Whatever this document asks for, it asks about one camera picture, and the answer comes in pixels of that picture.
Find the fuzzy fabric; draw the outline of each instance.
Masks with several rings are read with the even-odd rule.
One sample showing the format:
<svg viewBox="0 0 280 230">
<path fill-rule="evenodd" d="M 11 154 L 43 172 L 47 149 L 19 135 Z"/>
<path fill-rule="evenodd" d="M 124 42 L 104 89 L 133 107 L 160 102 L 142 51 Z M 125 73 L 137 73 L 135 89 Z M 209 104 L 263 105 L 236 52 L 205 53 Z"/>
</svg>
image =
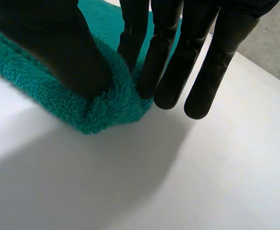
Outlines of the fuzzy fabric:
<svg viewBox="0 0 280 230">
<path fill-rule="evenodd" d="M 121 9 L 102 0 L 80 0 L 79 8 L 113 72 L 114 82 L 107 93 L 92 102 L 86 101 L 62 86 L 44 66 L 1 33 L 0 75 L 83 134 L 140 120 L 152 104 L 152 100 L 142 100 L 136 92 L 137 77 L 153 33 L 152 15 L 139 62 L 131 76 L 115 51 L 124 28 Z"/>
</svg>

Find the teal towel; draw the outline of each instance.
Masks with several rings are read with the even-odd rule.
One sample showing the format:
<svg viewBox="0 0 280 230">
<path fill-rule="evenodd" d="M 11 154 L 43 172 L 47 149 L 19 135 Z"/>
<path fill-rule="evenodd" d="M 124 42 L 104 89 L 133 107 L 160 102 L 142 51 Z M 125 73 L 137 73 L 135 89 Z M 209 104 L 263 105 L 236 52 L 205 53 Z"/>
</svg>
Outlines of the teal towel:
<svg viewBox="0 0 280 230">
<path fill-rule="evenodd" d="M 152 100 L 142 100 L 136 91 L 137 77 L 153 33 L 152 15 L 139 62 L 131 76 L 115 51 L 124 27 L 120 8 L 103 0 L 80 0 L 79 8 L 113 72 L 114 82 L 107 93 L 92 102 L 86 101 L 62 86 L 44 66 L 1 33 L 0 75 L 83 134 L 140 120 L 152 104 Z"/>
</svg>

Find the white table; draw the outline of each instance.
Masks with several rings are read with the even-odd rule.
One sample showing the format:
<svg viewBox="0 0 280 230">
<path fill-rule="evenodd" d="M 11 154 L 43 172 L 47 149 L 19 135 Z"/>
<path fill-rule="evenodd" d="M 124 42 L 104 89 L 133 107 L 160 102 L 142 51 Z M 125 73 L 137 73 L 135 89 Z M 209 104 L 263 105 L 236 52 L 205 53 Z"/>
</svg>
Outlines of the white table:
<svg viewBox="0 0 280 230">
<path fill-rule="evenodd" d="M 0 80 L 0 230 L 280 230 L 280 81 L 236 54 L 209 115 L 83 136 Z"/>
</svg>

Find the gloved hand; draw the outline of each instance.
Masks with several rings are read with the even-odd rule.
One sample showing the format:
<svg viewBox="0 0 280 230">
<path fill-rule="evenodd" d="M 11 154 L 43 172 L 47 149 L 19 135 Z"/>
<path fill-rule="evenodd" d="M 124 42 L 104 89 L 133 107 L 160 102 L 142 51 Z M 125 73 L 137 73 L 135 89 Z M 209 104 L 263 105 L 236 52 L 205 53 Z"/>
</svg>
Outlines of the gloved hand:
<svg viewBox="0 0 280 230">
<path fill-rule="evenodd" d="M 201 119 L 206 116 L 238 46 L 255 28 L 259 18 L 278 2 L 152 0 L 155 28 L 138 83 L 140 96 L 143 99 L 154 97 L 156 105 L 162 109 L 176 105 L 217 17 L 210 48 L 185 103 L 185 113 L 189 117 Z M 133 70 L 146 35 L 149 0 L 120 0 L 120 4 L 125 27 L 117 51 Z M 182 8 L 181 35 L 164 72 Z"/>
<path fill-rule="evenodd" d="M 77 7 L 78 0 L 0 0 L 0 31 L 67 88 L 92 99 L 112 74 Z"/>
</svg>

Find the gray wall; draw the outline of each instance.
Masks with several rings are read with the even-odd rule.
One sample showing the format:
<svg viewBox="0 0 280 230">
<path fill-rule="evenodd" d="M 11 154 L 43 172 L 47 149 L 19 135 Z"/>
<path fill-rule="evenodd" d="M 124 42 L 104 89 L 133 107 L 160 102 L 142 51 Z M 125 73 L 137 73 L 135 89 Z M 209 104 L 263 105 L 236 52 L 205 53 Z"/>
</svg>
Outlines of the gray wall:
<svg viewBox="0 0 280 230">
<path fill-rule="evenodd" d="M 280 2 L 261 18 L 238 51 L 280 79 Z"/>
</svg>

